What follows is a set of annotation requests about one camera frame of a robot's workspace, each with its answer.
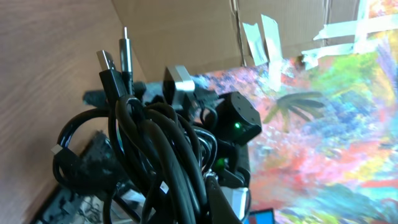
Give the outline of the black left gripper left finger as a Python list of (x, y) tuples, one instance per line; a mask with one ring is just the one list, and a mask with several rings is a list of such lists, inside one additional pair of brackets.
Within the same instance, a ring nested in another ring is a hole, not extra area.
[(114, 174), (115, 156), (110, 140), (102, 131), (96, 131), (81, 154), (84, 174)]

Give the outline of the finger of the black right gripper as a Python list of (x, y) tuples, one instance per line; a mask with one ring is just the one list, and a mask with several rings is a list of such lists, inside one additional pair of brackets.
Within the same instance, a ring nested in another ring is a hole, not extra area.
[[(142, 100), (146, 92), (146, 84), (144, 82), (135, 82), (133, 84), (135, 97)], [(104, 90), (90, 90), (83, 95), (83, 102), (96, 108), (109, 108), (108, 99)]]

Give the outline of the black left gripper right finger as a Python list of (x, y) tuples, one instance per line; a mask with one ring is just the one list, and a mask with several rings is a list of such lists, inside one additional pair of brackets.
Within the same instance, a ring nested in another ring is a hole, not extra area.
[(206, 223), (242, 224), (244, 218), (244, 188), (221, 187), (214, 175), (205, 176), (209, 215)]

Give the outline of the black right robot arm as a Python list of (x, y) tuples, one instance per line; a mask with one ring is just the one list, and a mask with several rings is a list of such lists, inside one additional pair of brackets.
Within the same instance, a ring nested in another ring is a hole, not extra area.
[(143, 120), (150, 118), (164, 130), (166, 145), (177, 151), (172, 158), (181, 166), (173, 168), (172, 173), (186, 180), (187, 188), (202, 201), (203, 174), (220, 157), (229, 159), (231, 173), (238, 169), (243, 146), (261, 133), (259, 113), (237, 91), (218, 95), (197, 84), (184, 90), (172, 81), (164, 81), (160, 85), (162, 94), (146, 106), (139, 105), (145, 92), (157, 86), (135, 83), (132, 95), (122, 87), (110, 86), (85, 92), (83, 101), (105, 111), (112, 147), (141, 192), (149, 191), (151, 177), (135, 153), (141, 151), (148, 156), (156, 172), (162, 171), (160, 163), (164, 160), (142, 132)]

